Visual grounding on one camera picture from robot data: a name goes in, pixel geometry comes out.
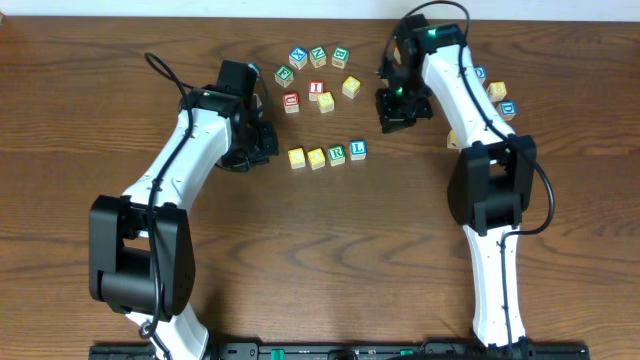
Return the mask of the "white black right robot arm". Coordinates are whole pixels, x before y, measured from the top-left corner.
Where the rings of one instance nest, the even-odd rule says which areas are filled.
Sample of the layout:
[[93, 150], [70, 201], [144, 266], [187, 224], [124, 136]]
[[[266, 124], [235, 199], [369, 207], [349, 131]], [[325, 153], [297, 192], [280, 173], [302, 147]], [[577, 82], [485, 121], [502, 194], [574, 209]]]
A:
[[420, 15], [390, 37], [395, 55], [378, 70], [383, 132], [413, 126], [442, 108], [459, 151], [447, 188], [449, 210], [470, 246], [474, 276], [473, 331], [486, 348], [525, 338], [520, 318], [516, 251], [531, 197], [536, 145], [518, 136], [494, 107], [474, 69], [466, 33], [456, 24], [430, 26]]

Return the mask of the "yellow 8 block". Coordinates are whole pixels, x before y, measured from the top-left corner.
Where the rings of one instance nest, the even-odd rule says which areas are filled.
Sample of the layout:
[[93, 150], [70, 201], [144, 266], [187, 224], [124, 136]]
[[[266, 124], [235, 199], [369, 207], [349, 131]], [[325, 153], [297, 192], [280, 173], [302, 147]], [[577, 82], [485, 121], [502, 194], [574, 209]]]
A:
[[507, 95], [507, 88], [504, 82], [491, 82], [487, 89], [487, 95], [492, 103], [502, 101]]

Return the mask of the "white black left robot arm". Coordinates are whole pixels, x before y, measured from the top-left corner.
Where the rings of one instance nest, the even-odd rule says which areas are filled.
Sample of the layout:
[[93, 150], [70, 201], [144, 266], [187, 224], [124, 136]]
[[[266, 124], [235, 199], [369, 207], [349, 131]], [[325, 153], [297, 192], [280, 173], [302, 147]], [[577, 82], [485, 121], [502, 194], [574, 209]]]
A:
[[189, 212], [224, 160], [247, 166], [277, 154], [253, 91], [195, 89], [148, 170], [118, 196], [101, 195], [89, 214], [89, 291], [140, 327], [144, 344], [94, 345], [92, 359], [204, 359], [210, 340], [190, 297], [195, 255]]

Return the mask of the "blue L block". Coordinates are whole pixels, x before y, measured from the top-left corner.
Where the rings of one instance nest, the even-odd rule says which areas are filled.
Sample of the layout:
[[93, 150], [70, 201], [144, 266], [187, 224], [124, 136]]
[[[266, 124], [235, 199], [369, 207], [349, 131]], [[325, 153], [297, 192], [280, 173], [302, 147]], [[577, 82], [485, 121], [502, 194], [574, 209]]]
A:
[[365, 140], [353, 140], [349, 144], [350, 160], [364, 160], [367, 156], [367, 145]]

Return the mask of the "green N block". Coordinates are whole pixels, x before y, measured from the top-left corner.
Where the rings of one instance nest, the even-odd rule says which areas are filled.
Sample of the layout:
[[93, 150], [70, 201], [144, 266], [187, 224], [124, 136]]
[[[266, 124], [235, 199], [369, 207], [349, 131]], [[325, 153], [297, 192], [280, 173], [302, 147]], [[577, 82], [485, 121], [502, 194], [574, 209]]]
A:
[[309, 51], [309, 59], [314, 68], [320, 68], [326, 65], [327, 55], [323, 47], [318, 46]]

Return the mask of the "yellow C block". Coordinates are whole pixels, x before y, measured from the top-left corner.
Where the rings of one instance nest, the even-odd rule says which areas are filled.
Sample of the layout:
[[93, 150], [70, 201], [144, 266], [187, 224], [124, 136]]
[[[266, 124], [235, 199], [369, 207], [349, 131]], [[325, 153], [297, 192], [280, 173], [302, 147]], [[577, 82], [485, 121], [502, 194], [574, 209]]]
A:
[[290, 166], [293, 170], [306, 166], [306, 157], [303, 148], [294, 148], [288, 151]]

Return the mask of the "blue X block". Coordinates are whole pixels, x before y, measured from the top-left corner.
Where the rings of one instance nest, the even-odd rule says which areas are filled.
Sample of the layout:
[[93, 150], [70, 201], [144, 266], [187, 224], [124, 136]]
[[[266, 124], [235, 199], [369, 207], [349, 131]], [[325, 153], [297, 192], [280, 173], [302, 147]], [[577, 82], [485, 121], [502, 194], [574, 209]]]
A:
[[289, 62], [297, 70], [301, 70], [308, 62], [308, 52], [297, 46], [289, 53]]

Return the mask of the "red I block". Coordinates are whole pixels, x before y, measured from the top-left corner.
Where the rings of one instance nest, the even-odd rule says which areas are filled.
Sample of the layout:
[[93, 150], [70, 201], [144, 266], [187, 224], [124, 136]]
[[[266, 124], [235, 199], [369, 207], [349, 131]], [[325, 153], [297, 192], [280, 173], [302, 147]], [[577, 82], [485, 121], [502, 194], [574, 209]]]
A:
[[309, 100], [316, 102], [319, 95], [324, 93], [323, 81], [310, 81], [309, 82]]

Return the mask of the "yellow S block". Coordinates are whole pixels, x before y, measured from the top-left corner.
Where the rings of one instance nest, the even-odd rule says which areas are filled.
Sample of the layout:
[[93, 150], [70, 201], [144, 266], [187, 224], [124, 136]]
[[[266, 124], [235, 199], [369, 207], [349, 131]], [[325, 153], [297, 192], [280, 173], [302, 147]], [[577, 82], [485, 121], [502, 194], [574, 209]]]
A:
[[319, 111], [322, 114], [331, 112], [335, 108], [335, 101], [330, 92], [319, 94], [316, 99]]

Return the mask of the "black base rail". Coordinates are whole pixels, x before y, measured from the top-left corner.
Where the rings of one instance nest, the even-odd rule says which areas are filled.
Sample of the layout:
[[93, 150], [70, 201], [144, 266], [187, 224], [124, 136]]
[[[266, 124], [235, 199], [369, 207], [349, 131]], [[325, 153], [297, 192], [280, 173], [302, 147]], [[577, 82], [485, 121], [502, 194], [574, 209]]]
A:
[[209, 347], [210, 360], [411, 360], [411, 359], [519, 359], [589, 360], [585, 345], [533, 344], [525, 340], [504, 348], [484, 349], [458, 341], [428, 341], [420, 346], [258, 345], [225, 343]]

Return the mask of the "blue P block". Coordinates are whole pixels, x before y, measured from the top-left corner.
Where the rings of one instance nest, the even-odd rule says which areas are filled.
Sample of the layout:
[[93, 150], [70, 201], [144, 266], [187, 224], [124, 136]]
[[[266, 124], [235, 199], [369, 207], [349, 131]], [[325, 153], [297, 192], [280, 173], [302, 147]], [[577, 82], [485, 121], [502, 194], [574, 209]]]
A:
[[255, 63], [250, 63], [250, 64], [249, 64], [249, 67], [250, 67], [251, 69], [253, 69], [253, 70], [256, 72], [256, 74], [257, 74], [258, 76], [260, 76], [260, 74], [261, 74], [261, 70], [260, 70], [260, 68], [259, 68]]

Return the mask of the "yellow O block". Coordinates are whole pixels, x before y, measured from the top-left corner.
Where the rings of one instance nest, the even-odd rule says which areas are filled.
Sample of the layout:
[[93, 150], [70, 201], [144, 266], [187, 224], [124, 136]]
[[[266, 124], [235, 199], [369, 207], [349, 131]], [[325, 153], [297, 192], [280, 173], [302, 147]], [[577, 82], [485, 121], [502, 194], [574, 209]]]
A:
[[353, 77], [348, 76], [342, 85], [342, 93], [350, 99], [354, 99], [361, 90], [361, 82]]

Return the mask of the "green R block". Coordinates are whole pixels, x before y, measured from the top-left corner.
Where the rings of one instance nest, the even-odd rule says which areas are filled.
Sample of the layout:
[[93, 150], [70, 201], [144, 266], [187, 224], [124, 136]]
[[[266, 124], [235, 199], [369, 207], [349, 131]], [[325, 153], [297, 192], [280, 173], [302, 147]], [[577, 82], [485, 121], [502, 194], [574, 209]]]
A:
[[342, 145], [335, 145], [327, 149], [329, 162], [331, 166], [338, 166], [344, 164], [346, 161], [346, 154]]

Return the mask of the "yellow W block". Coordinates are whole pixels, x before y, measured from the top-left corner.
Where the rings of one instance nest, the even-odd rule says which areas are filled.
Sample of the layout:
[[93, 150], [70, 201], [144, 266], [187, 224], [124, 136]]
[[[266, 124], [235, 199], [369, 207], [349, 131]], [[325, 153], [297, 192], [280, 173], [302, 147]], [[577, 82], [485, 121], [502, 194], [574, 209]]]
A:
[[454, 134], [454, 131], [451, 130], [447, 135], [447, 148], [448, 149], [458, 149], [457, 138]]

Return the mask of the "red U block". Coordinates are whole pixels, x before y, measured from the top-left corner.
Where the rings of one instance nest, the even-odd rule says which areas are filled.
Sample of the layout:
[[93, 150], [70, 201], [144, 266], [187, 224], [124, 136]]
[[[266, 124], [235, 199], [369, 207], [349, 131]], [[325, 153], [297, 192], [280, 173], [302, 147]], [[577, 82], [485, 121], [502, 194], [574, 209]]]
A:
[[287, 114], [298, 113], [300, 111], [300, 99], [296, 92], [284, 93], [282, 99], [283, 107]]

